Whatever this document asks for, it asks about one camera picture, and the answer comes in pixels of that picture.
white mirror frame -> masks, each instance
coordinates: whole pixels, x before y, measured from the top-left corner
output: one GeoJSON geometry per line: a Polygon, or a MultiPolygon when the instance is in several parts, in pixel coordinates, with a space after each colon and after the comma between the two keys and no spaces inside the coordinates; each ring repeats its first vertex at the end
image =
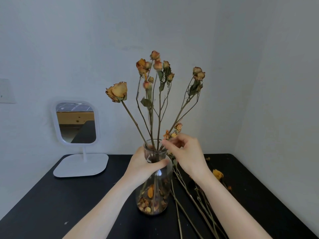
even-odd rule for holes
{"type": "Polygon", "coordinates": [[[99,114],[98,110],[89,102],[87,101],[81,101],[81,100],[58,100],[55,101],[51,107],[51,113],[52,113],[52,118],[53,118],[53,123],[54,123],[54,128],[55,128],[55,133],[56,136],[59,140],[60,143],[67,145],[67,146],[74,146],[74,147],[86,147],[86,146],[92,146],[96,144],[99,139],[100,139],[100,127],[99,127],[99,114]],[[58,116],[56,115],[56,107],[59,103],[83,103],[83,104],[88,104],[94,112],[94,122],[95,122],[95,133],[96,133],[96,140],[93,143],[70,143],[66,142],[61,135],[60,131],[60,126],[59,126],[59,121],[58,121],[58,116]]]}

table surface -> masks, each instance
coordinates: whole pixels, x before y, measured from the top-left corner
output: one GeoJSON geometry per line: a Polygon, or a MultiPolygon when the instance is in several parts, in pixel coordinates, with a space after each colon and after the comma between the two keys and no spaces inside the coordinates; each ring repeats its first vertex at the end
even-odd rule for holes
{"type": "MultiPolygon", "coordinates": [[[[84,129],[78,142],[85,142],[90,129],[84,129]]],[[[60,239],[86,215],[124,174],[131,155],[109,155],[106,169],[95,176],[56,178],[53,171],[63,156],[0,221],[0,238],[60,239]]],[[[317,238],[284,204],[231,154],[208,154],[209,167],[224,174],[234,197],[273,238],[317,238]]],[[[194,182],[183,179],[193,196],[194,182]]],[[[203,238],[213,238],[191,200],[173,180],[175,194],[203,238]]],[[[180,213],[183,238],[197,234],[180,213]]],[[[157,216],[141,213],[132,193],[122,207],[109,233],[112,238],[179,238],[176,206],[169,197],[167,209],[157,216]]]]}

mirror stand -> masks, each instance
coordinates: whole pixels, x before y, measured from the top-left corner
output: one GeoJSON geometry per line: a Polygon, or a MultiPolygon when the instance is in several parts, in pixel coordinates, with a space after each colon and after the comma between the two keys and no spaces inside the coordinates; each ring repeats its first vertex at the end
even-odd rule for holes
{"type": "Polygon", "coordinates": [[[102,172],[107,165],[106,154],[87,154],[82,147],[83,154],[73,154],[64,158],[54,169],[55,177],[80,177],[96,175],[102,172]]]}

glass jar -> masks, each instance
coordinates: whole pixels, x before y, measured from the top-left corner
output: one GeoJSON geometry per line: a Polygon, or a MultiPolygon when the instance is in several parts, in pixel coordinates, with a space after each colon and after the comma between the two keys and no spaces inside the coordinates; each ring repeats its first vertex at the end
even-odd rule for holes
{"type": "Polygon", "coordinates": [[[154,172],[142,185],[135,189],[138,209],[147,215],[157,215],[163,212],[168,204],[168,196],[171,191],[173,164],[167,156],[167,149],[154,150],[151,140],[144,144],[145,159],[149,163],[155,163],[162,159],[168,159],[169,163],[162,169],[154,172]]]}

